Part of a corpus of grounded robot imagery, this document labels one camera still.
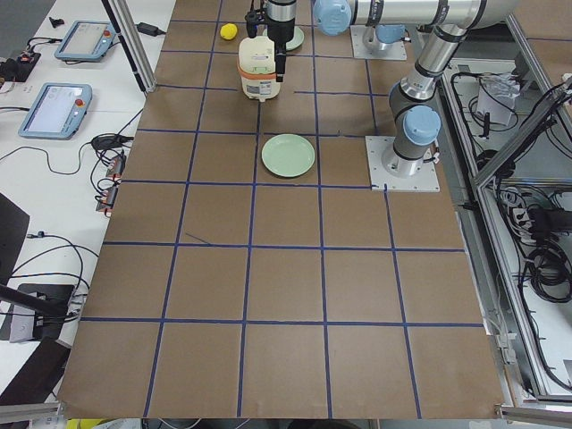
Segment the green plate near arm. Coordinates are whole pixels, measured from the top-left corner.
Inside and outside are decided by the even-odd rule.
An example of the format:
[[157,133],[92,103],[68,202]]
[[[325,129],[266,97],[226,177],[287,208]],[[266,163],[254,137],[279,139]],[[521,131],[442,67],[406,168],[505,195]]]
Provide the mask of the green plate near arm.
[[263,31],[263,35],[273,42],[272,49],[274,53],[275,44],[285,45],[285,51],[291,51],[300,47],[305,37],[299,27],[288,23],[271,24]]
[[315,163],[314,147],[296,134],[280,134],[268,139],[261,156],[265,168],[282,178],[299,177]]

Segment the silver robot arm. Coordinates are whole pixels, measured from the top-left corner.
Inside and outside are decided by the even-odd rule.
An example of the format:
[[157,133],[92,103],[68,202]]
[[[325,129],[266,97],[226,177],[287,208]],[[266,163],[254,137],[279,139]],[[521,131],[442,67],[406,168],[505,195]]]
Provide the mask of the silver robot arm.
[[442,126],[440,115],[429,102],[466,34],[466,29],[455,24],[435,26],[412,71],[392,87],[389,103],[396,136],[382,155],[389,174],[409,178],[424,164],[425,153],[437,140]]
[[[416,69],[405,78],[403,88],[426,91],[444,68],[471,29],[492,26],[504,20],[516,1],[316,1],[314,18],[328,36],[337,36],[352,25],[430,25],[433,33],[416,62]],[[250,38],[257,27],[265,25],[273,41],[276,79],[283,81],[286,71],[286,44],[293,39],[297,3],[262,1],[245,15]]]

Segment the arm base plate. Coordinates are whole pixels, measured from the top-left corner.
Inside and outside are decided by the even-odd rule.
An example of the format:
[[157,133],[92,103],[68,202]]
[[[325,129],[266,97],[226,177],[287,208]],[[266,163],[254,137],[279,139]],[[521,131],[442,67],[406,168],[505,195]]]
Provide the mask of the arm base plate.
[[382,25],[376,27],[350,27],[353,56],[357,59],[385,61],[405,61],[407,59],[404,37],[406,27],[403,24]]
[[394,151],[393,136],[366,136],[370,187],[376,191],[435,193],[441,190],[431,151],[418,160],[405,160]]

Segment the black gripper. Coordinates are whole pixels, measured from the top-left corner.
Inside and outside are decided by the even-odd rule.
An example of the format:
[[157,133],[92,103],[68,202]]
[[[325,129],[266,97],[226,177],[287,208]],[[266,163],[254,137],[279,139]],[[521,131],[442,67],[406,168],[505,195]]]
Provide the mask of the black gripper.
[[276,81],[283,82],[285,74],[286,44],[293,39],[295,28],[294,12],[250,11],[245,15],[249,38],[257,35],[257,27],[265,25],[267,36],[274,42]]

